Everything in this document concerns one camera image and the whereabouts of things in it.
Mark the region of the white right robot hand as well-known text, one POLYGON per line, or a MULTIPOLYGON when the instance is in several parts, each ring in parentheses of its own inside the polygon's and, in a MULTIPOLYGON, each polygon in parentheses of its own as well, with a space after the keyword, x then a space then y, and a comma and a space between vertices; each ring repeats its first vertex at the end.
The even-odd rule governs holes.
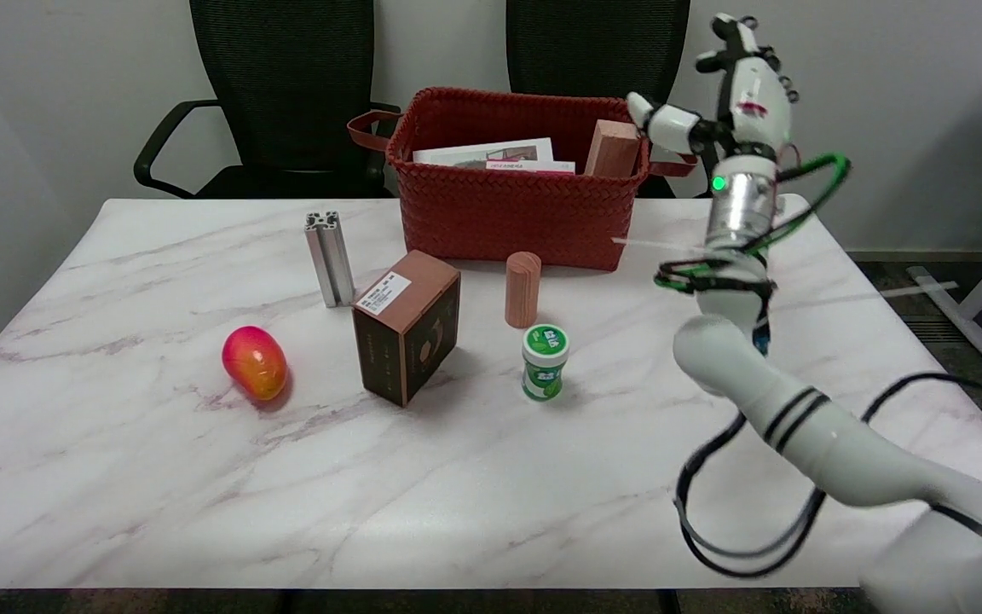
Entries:
POLYGON ((670 104, 658 107, 631 92, 625 101, 632 122, 640 135, 669 152, 701 155, 717 145, 728 156, 777 162, 791 143, 792 106, 798 93, 780 73, 774 49, 756 42, 753 17, 718 13, 710 26, 722 48, 699 55, 695 69, 721 75, 713 117, 670 104))

